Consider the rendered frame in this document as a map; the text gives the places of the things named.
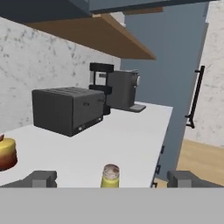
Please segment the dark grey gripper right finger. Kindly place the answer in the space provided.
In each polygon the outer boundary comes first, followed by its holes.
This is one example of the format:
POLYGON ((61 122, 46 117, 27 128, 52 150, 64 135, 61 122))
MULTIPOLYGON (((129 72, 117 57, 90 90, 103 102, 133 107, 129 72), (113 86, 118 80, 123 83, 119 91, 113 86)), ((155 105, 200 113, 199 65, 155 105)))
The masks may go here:
POLYGON ((205 188, 205 187, 221 187, 221 185, 206 181, 204 179, 198 178, 190 171, 168 171, 167 172, 168 178, 168 187, 198 187, 198 188, 205 188))

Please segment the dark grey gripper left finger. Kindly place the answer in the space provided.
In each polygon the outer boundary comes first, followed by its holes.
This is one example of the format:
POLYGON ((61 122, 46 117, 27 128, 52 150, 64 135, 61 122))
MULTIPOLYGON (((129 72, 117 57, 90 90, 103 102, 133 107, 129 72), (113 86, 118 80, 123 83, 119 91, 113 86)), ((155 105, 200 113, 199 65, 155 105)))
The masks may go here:
POLYGON ((20 179, 3 187, 9 188, 56 188, 56 171, 33 171, 24 179, 20 179))

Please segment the yellow condiment bottle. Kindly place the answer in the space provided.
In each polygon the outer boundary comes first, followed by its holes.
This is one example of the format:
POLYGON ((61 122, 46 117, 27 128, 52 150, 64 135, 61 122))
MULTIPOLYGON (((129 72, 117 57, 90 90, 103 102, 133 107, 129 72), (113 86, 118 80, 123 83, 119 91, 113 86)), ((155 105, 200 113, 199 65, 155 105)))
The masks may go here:
POLYGON ((101 177, 101 187, 117 188, 119 186, 120 169, 115 164, 106 164, 101 177))

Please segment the blue tall cabinet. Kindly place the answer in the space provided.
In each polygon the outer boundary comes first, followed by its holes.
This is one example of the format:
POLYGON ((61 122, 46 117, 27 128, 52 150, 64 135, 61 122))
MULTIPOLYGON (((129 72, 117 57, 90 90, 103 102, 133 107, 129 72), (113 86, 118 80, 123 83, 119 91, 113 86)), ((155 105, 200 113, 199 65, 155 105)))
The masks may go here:
POLYGON ((155 55, 155 60, 124 59, 123 69, 136 69, 141 76, 136 91, 139 102, 172 107, 171 120, 160 158, 157 175, 165 180, 166 173, 177 167, 186 129, 193 90, 207 34, 207 3, 165 7, 160 13, 132 15, 125 24, 142 44, 155 55))

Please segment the blue overhead cabinet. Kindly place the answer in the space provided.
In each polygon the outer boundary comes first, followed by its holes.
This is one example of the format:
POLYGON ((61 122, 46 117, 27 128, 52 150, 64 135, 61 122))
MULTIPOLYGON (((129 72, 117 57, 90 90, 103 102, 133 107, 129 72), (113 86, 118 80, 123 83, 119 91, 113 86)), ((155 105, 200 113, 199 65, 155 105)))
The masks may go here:
POLYGON ((0 18, 29 24, 210 1, 215 0, 0 0, 0 18))

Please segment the yellow and red cake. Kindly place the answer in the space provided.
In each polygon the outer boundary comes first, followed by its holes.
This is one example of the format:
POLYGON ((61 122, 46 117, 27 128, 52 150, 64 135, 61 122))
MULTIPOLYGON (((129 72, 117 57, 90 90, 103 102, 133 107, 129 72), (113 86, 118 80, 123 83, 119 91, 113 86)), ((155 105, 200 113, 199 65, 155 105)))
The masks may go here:
POLYGON ((6 171, 18 162, 16 141, 12 138, 0 136, 0 172, 6 171))

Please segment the dark grey toaster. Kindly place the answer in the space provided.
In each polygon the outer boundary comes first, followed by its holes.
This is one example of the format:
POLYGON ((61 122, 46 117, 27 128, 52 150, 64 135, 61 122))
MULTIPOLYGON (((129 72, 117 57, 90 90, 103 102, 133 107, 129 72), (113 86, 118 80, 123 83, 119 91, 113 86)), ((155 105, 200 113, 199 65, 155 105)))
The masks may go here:
POLYGON ((79 87, 31 91, 33 124, 72 137, 103 119, 104 93, 79 87))

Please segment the grey coffee machine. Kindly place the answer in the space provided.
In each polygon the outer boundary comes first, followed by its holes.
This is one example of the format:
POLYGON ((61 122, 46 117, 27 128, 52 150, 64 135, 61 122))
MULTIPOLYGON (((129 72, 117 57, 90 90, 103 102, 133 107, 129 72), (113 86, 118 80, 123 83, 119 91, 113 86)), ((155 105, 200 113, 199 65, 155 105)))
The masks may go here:
POLYGON ((145 109, 144 105, 135 104, 136 90, 140 81, 137 70, 114 71, 109 75, 100 73, 99 76, 108 79, 108 85, 112 87, 111 94, 106 96, 107 112, 111 109, 120 109, 140 113, 145 109))

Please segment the wooden wall shelf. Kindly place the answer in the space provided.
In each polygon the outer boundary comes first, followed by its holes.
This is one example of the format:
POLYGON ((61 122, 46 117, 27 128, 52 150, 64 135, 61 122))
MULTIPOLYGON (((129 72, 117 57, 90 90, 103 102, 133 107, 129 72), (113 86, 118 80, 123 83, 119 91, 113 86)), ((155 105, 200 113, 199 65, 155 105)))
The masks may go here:
POLYGON ((121 59, 154 60, 156 56, 109 14, 27 26, 121 59))

